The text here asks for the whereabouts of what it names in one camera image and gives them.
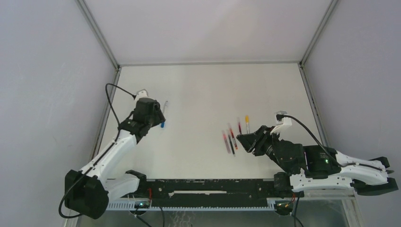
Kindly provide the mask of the blue capped white marker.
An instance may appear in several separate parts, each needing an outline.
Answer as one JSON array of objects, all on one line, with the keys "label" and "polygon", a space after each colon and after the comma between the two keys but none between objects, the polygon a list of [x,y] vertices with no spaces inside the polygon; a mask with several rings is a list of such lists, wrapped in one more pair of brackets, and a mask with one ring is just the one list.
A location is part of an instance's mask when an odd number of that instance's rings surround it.
[{"label": "blue capped white marker", "polygon": [[165,127],[165,124],[166,124],[166,114],[167,114],[168,107],[169,107],[169,101],[165,101],[164,106],[163,106],[163,109],[162,109],[162,113],[163,113],[163,116],[164,116],[164,119],[165,119],[165,120],[160,124],[160,127],[161,127],[161,128],[164,128],[164,127]]}]

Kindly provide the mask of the black gel pen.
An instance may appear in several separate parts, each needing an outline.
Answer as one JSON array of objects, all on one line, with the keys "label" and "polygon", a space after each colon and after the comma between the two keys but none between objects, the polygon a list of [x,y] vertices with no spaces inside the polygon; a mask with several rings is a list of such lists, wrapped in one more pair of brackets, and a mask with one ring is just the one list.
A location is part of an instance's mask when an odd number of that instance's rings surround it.
[{"label": "black gel pen", "polygon": [[229,133],[228,130],[227,130],[227,135],[228,135],[228,140],[229,140],[231,152],[232,152],[233,156],[235,157],[234,145],[233,145],[233,143],[232,143],[231,136],[230,136],[230,133]]}]

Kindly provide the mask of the dark red gel pen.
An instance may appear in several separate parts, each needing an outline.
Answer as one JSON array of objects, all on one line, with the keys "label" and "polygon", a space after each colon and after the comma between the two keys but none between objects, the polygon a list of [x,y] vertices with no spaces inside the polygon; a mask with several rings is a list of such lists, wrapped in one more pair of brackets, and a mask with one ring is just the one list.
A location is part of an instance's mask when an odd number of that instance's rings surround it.
[{"label": "dark red gel pen", "polygon": [[236,143],[236,140],[235,140],[235,137],[234,137],[234,132],[233,132],[232,126],[231,126],[230,123],[228,123],[227,125],[228,125],[228,129],[229,129],[229,133],[230,133],[231,138],[232,138],[233,143],[234,143],[234,147],[235,147],[235,149],[238,149],[238,146],[237,146],[237,143]]}]

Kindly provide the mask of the pink gel pen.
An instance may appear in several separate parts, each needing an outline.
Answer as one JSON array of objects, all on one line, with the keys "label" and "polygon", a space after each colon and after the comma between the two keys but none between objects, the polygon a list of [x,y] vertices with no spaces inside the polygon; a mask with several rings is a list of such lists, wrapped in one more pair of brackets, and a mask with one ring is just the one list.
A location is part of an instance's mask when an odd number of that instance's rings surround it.
[{"label": "pink gel pen", "polygon": [[228,152],[228,154],[231,154],[231,150],[230,150],[230,146],[229,146],[229,143],[228,143],[227,135],[225,134],[224,131],[222,131],[222,136],[223,136],[223,140],[224,140],[227,152]]}]

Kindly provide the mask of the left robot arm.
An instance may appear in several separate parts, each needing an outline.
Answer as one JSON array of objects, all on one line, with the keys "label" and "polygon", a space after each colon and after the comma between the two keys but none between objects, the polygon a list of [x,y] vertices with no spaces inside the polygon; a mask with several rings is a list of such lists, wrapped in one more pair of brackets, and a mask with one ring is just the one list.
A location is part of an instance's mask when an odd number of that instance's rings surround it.
[{"label": "left robot arm", "polygon": [[141,173],[127,171],[117,179],[108,179],[108,176],[152,127],[165,120],[157,100],[138,98],[133,111],[119,124],[116,138],[80,170],[70,170],[66,174],[65,191],[58,207],[59,215],[68,218],[61,210],[66,207],[77,212],[75,217],[84,215],[98,219],[110,202],[129,193],[136,197],[144,196],[148,185],[140,180]]}]

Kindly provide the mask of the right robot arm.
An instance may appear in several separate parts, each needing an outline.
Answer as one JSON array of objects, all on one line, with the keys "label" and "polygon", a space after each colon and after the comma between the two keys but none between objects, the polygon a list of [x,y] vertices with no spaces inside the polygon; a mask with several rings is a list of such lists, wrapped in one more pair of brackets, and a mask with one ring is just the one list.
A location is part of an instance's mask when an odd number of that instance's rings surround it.
[{"label": "right robot arm", "polygon": [[273,190],[280,197],[309,190],[353,190],[362,196],[377,196],[399,189],[389,174],[386,157],[363,160],[333,148],[304,146],[280,139],[265,125],[237,135],[247,153],[268,156],[281,169],[273,177]]}]

